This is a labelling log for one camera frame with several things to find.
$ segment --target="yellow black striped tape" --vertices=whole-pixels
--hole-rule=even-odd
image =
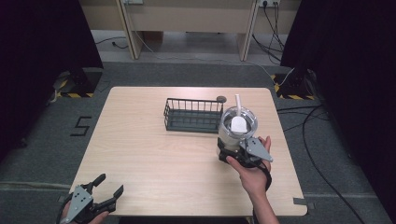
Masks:
[[[275,81],[276,75],[271,75],[273,81]],[[307,89],[308,87],[304,87],[300,90],[295,90],[295,92],[291,92],[287,90],[286,87],[279,86],[279,83],[275,83],[274,88],[277,97],[282,99],[292,99],[292,100],[314,100],[314,96]]]
[[[93,97],[93,93],[73,93],[73,92],[60,92],[62,97],[69,97],[69,98],[82,98],[82,97]]]

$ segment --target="gray carpet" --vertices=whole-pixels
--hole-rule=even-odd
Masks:
[[[270,74],[288,71],[267,67]],[[106,97],[114,86],[265,87],[276,108],[319,105],[320,101],[276,98],[271,79],[255,65],[175,63],[105,63],[92,98],[58,98],[49,105],[27,137],[27,147],[12,150],[0,165],[0,223],[54,223]],[[292,110],[309,113],[310,108]],[[302,126],[306,115],[279,114],[304,196],[309,203],[304,217],[280,217],[281,223],[359,223],[346,204],[318,174],[304,147]],[[350,202],[365,223],[391,223],[361,168],[348,157],[346,147],[325,108],[305,125],[305,138],[315,164]],[[85,136],[75,125],[90,126]],[[118,223],[110,217],[106,223]]]

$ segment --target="wooden table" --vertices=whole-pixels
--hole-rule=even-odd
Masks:
[[[117,216],[251,216],[252,205],[239,174],[218,159],[218,135],[169,132],[164,126],[168,97],[215,100],[222,95],[228,99],[226,109],[236,105],[237,93],[258,118],[256,136],[272,139],[273,184],[268,197],[275,213],[305,215],[306,206],[293,203],[293,198],[304,196],[271,93],[264,88],[113,88],[73,186],[106,174],[93,190],[99,203],[124,185],[112,213]]]

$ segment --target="human hand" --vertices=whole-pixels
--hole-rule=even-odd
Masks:
[[[264,145],[264,147],[270,152],[271,147],[271,138],[267,136],[266,139],[259,137],[260,142]],[[241,178],[242,186],[244,187],[247,194],[252,196],[262,196],[265,195],[265,186],[267,184],[267,177],[257,167],[254,168],[245,168],[243,167],[236,159],[231,156],[226,158],[227,162],[239,173]],[[267,167],[268,171],[271,171],[271,163],[266,160],[262,160],[262,162]]]
[[[69,208],[70,208],[70,203],[71,202],[68,202],[66,204],[66,206],[64,207],[64,210],[62,211],[62,218],[67,216],[67,212],[69,211]],[[101,224],[106,219],[107,216],[108,216],[108,212],[105,211],[105,212],[99,214],[97,217],[95,217],[89,224]]]

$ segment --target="black wire basket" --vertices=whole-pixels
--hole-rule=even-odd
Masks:
[[[165,116],[166,131],[218,133],[222,101],[168,98]]]

